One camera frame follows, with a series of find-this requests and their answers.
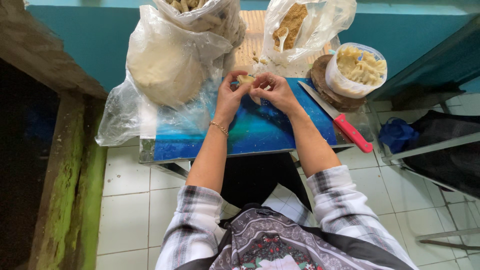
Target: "black bag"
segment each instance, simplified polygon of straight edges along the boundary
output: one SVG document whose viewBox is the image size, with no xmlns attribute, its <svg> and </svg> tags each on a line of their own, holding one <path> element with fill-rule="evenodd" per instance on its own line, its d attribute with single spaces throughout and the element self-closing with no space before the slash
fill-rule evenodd
<svg viewBox="0 0 480 270">
<path fill-rule="evenodd" d="M 410 125 L 420 133 L 404 150 L 480 132 L 480 116 L 452 115 L 434 110 Z M 480 142 L 445 148 L 403 159 L 416 172 L 480 197 Z"/>
</svg>

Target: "woman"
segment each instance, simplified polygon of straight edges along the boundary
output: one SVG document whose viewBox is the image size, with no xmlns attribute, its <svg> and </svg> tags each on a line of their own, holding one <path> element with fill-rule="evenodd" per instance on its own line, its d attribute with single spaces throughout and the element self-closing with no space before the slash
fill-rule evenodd
<svg viewBox="0 0 480 270">
<path fill-rule="evenodd" d="M 231 90 L 246 71 L 227 74 L 202 148 L 192 165 L 165 233 L 156 269 L 417 269 L 400 244 L 365 205 L 347 166 L 315 128 L 285 78 L 263 73 Z M 305 227 L 259 204 L 246 205 L 219 226 L 227 159 L 227 130 L 240 99 L 269 100 L 293 128 L 319 228 Z"/>
</svg>

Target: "woman's left hand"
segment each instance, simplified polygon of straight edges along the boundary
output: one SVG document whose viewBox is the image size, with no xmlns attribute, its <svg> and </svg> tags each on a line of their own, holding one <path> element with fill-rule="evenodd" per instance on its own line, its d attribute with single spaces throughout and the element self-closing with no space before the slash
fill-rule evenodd
<svg viewBox="0 0 480 270">
<path fill-rule="evenodd" d="M 225 76 L 225 79 L 218 88 L 215 116 L 213 117 L 212 121 L 216 122 L 223 128 L 228 129 L 228 126 L 233 121 L 235 113 L 239 109 L 241 97 L 248 93 L 248 89 L 252 86 L 251 83 L 242 84 L 242 86 L 232 91 L 232 89 L 235 89 L 236 86 L 233 85 L 230 87 L 230 85 L 231 83 L 237 81 L 238 75 L 247 74 L 248 72 L 244 70 L 231 71 L 227 74 L 227 76 Z"/>
</svg>

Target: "gold bracelet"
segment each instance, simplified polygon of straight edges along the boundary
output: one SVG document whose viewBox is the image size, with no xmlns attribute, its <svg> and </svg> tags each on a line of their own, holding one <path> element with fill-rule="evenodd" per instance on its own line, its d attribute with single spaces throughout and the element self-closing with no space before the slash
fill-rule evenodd
<svg viewBox="0 0 480 270">
<path fill-rule="evenodd" d="M 214 124 L 214 125 L 216 125 L 217 127 L 219 127 L 220 130 L 222 130 L 223 133 L 225 133 L 225 134 L 227 135 L 227 139 L 228 139 L 228 131 L 227 131 L 225 128 L 221 127 L 219 124 L 217 124 L 217 123 L 215 123 L 215 122 L 210 121 L 210 122 L 208 123 L 208 125 L 210 126 L 211 124 Z"/>
</svg>

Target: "knife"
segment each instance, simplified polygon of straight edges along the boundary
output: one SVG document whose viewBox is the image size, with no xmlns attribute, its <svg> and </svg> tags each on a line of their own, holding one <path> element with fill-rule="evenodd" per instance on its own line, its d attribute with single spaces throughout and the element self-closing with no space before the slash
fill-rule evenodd
<svg viewBox="0 0 480 270">
<path fill-rule="evenodd" d="M 317 91 L 313 90 L 306 83 L 298 81 L 298 83 L 307 91 L 307 93 L 322 107 L 322 109 L 332 117 L 333 121 L 340 127 L 352 141 L 355 143 L 363 153 L 370 153 L 373 150 L 373 145 L 368 143 L 360 132 L 357 131 L 347 120 L 345 115 L 337 111 L 330 103 L 323 100 Z"/>
</svg>

